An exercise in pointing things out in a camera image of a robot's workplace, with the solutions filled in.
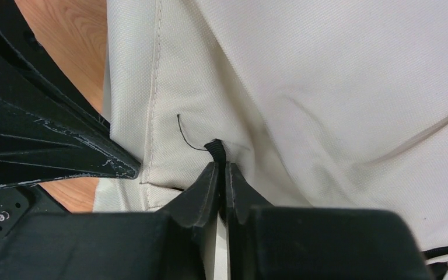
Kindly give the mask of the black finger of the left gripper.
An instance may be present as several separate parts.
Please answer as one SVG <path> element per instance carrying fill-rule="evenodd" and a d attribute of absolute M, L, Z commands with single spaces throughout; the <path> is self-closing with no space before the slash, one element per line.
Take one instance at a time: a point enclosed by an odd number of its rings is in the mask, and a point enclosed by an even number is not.
<path fill-rule="evenodd" d="M 38 42 L 14 1 L 0 1 L 0 55 L 48 97 L 103 130 L 110 128 Z"/>

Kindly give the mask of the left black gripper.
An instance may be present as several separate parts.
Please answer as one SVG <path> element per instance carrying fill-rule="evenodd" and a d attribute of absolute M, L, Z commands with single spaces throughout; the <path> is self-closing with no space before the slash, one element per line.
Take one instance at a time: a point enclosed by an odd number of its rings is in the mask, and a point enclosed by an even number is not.
<path fill-rule="evenodd" d="M 141 164 L 107 135 L 56 104 L 52 107 L 58 122 L 0 98 L 0 251 L 29 215 L 68 212 L 42 186 L 18 186 L 78 177 L 135 179 L 139 174 Z"/>

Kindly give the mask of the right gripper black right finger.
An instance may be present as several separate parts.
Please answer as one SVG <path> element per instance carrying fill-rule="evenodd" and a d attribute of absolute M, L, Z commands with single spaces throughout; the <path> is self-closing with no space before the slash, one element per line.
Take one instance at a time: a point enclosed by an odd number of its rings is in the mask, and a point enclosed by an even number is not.
<path fill-rule="evenodd" d="M 225 179 L 229 279 L 432 279 L 395 213 L 275 206 L 234 163 Z"/>

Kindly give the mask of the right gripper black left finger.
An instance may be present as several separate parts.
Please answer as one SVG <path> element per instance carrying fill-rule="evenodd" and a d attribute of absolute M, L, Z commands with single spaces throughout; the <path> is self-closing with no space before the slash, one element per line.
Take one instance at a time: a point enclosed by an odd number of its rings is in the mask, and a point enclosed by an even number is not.
<path fill-rule="evenodd" d="M 0 254 L 0 279 L 212 279 L 219 166 L 155 212 L 26 218 Z"/>

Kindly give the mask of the beige canvas backpack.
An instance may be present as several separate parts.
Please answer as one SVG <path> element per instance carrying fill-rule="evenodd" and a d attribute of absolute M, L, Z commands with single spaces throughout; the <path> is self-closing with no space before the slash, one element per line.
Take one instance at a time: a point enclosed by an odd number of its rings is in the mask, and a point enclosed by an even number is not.
<path fill-rule="evenodd" d="M 103 113 L 156 211 L 220 139 L 276 205 L 388 209 L 448 261 L 448 1 L 108 1 Z"/>

